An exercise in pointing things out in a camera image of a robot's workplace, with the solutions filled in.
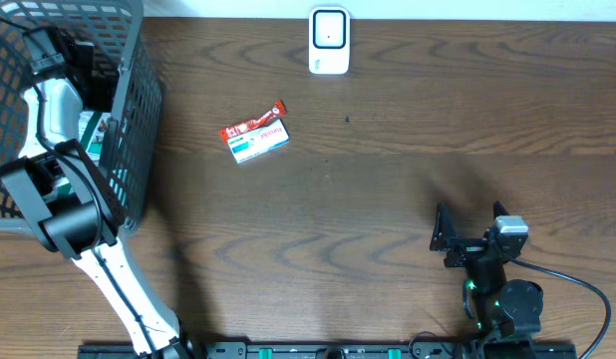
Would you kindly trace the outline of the white Panadol medicine box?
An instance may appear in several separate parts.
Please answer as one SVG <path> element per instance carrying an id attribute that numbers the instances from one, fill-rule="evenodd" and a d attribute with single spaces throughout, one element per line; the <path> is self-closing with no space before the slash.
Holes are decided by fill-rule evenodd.
<path id="1" fill-rule="evenodd" d="M 290 136 L 281 119 L 228 141 L 228 147 L 238 164 L 286 145 Z"/>

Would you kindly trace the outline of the red snack stick sachet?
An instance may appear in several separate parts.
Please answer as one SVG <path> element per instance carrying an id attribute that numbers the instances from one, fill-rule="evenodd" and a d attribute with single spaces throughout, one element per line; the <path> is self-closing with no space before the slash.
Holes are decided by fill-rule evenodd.
<path id="1" fill-rule="evenodd" d="M 219 131 L 222 141 L 227 144 L 230 139 L 236 138 L 245 133 L 254 131 L 266 125 L 269 121 L 277 119 L 287 114 L 287 109 L 282 100 L 278 100 L 275 105 L 259 118 L 250 119 L 223 128 Z"/>

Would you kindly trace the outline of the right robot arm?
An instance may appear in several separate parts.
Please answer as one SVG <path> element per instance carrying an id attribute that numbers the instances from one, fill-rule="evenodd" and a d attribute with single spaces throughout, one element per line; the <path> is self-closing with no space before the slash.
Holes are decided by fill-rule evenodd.
<path id="1" fill-rule="evenodd" d="M 463 310 L 478 332 L 453 350 L 455 358 L 534 358 L 531 336 L 541 329 L 543 290 L 522 279 L 506 278 L 504 266 L 519 257 L 528 225 L 497 201 L 493 225 L 478 238 L 456 231 L 448 207 L 437 205 L 430 250 L 446 255 L 446 268 L 463 268 Z"/>

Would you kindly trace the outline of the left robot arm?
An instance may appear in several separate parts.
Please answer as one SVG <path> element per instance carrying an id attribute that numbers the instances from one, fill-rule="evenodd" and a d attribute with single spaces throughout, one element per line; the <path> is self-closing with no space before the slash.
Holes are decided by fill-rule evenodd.
<path id="1" fill-rule="evenodd" d="M 30 60 L 28 140 L 0 178 L 40 243 L 81 268 L 120 317 L 139 358 L 202 358 L 120 235 L 127 216 L 80 143 L 83 111 L 112 113 L 119 76 L 94 72 L 95 49 L 56 26 L 21 30 Z"/>

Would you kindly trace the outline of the green white wipes packet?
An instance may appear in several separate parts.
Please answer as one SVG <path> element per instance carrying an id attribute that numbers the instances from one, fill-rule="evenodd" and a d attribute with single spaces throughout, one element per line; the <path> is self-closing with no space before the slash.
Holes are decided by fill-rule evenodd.
<path id="1" fill-rule="evenodd" d="M 105 134 L 108 131 L 110 113 L 84 111 L 79 120 L 79 142 L 89 158 L 97 166 L 102 153 Z"/>

